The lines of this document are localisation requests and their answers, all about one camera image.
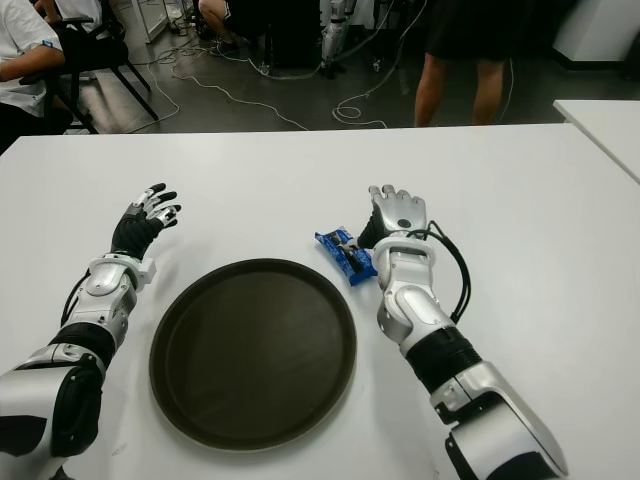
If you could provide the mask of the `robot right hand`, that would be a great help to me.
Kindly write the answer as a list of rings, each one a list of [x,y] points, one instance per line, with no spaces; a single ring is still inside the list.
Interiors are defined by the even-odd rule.
[[[407,235],[427,227],[426,203],[406,190],[398,190],[391,184],[370,186],[372,212],[362,233],[347,245],[351,248],[373,249],[389,236]]]

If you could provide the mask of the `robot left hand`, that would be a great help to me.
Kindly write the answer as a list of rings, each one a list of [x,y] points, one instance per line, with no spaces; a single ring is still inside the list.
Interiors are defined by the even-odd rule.
[[[177,193],[169,191],[165,183],[145,189],[117,223],[110,252],[142,260],[158,235],[177,225],[182,206],[173,203],[176,199]]]

